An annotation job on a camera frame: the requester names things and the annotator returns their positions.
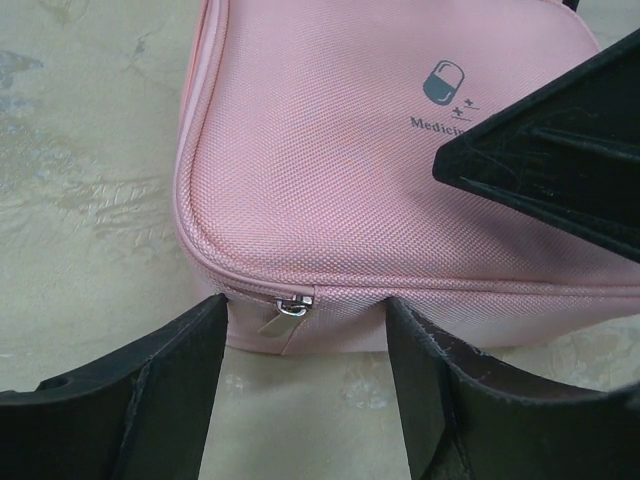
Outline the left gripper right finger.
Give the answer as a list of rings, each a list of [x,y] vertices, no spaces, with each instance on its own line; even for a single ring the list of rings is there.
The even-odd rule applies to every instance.
[[[636,479],[639,387],[531,374],[386,302],[388,352],[414,479]]]

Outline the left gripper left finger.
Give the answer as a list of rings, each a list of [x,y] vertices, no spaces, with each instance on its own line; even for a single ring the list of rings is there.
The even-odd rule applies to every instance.
[[[226,333],[226,299],[210,297],[33,392],[2,392],[2,478],[198,478]]]

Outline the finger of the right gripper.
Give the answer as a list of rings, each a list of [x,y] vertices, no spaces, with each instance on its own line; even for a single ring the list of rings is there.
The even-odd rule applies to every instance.
[[[468,192],[639,262],[639,211],[629,198],[608,194],[560,202],[541,200],[483,182],[464,179]]]
[[[433,176],[556,202],[608,194],[639,211],[639,34],[440,147]]]

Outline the pink medicine kit case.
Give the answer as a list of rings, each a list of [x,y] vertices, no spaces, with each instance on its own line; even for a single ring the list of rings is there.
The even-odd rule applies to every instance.
[[[205,2],[174,212],[228,344],[382,351],[392,296],[479,347],[636,314],[631,261],[431,175],[598,50],[558,1]]]

